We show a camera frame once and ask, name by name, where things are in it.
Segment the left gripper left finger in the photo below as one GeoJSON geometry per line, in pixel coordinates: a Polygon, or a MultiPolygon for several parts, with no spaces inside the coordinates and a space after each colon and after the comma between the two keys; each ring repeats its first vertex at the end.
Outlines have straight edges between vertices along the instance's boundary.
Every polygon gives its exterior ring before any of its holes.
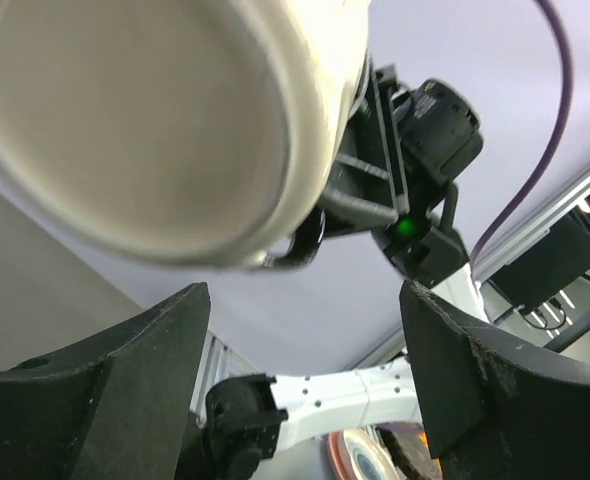
{"type": "Polygon", "coordinates": [[[0,372],[0,479],[172,478],[210,307],[192,284],[0,372]]]}

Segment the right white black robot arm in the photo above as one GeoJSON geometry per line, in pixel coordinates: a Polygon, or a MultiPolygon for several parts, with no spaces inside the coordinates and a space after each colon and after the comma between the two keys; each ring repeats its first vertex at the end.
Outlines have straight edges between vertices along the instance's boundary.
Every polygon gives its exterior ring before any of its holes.
{"type": "MultiPolygon", "coordinates": [[[[370,232],[407,280],[481,313],[454,226],[457,176],[479,155],[479,120],[450,86],[401,87],[393,67],[366,67],[323,192],[286,253],[264,270],[312,262],[326,239],[370,232]]],[[[255,374],[206,394],[202,449],[219,479],[248,479],[262,461],[331,432],[407,421],[417,395],[401,359],[320,376],[255,374]]]]}

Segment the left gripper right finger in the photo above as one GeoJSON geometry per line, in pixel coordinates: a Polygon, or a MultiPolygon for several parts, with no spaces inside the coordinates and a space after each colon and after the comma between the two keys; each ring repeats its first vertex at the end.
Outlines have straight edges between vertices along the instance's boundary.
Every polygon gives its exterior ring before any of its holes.
{"type": "Polygon", "coordinates": [[[447,479],[590,479],[590,364],[407,281],[400,308],[431,455],[447,479]]]}

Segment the cream beige mug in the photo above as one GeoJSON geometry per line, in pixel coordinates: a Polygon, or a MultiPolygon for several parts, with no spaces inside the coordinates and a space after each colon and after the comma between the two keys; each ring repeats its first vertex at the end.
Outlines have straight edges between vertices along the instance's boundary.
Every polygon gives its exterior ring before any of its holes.
{"type": "Polygon", "coordinates": [[[0,1],[0,177],[149,264],[256,267],[322,195],[365,1],[0,1]]]}

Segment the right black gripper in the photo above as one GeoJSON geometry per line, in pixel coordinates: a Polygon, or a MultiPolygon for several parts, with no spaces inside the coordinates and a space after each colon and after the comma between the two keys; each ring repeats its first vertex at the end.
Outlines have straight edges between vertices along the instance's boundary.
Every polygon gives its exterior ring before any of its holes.
{"type": "Polygon", "coordinates": [[[370,68],[363,84],[319,199],[326,238],[384,230],[410,210],[394,120],[395,66],[370,68]]]}

